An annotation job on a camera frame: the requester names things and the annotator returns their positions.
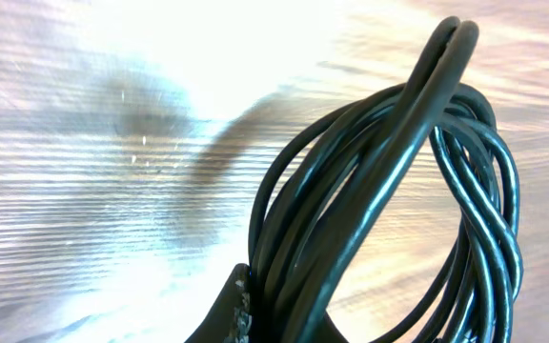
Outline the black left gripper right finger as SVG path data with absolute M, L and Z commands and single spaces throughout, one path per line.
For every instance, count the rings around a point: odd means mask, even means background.
M 324 313 L 319 324 L 319 343 L 349 343 L 328 313 Z

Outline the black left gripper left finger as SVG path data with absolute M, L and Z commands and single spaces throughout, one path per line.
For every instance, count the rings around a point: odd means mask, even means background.
M 249 343 L 252 327 L 249 266 L 237 264 L 206 317 L 186 343 Z

